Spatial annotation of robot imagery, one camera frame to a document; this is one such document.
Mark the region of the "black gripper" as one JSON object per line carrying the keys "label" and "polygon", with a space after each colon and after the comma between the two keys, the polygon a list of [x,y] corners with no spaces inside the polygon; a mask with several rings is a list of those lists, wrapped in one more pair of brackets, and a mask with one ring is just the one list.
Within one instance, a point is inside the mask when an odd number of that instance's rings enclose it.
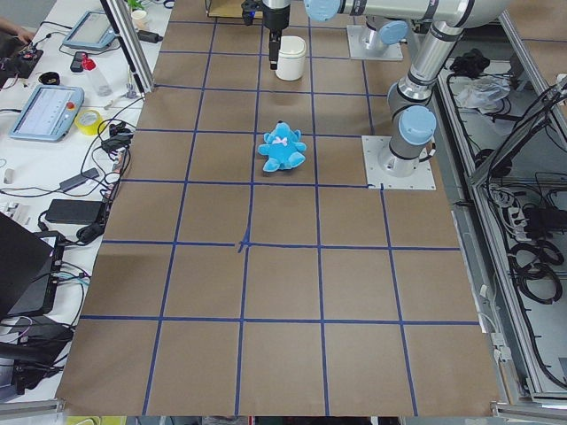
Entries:
{"label": "black gripper", "polygon": [[278,67],[282,31],[289,26],[291,13],[290,0],[263,0],[263,25],[269,29],[268,59],[270,69]]}

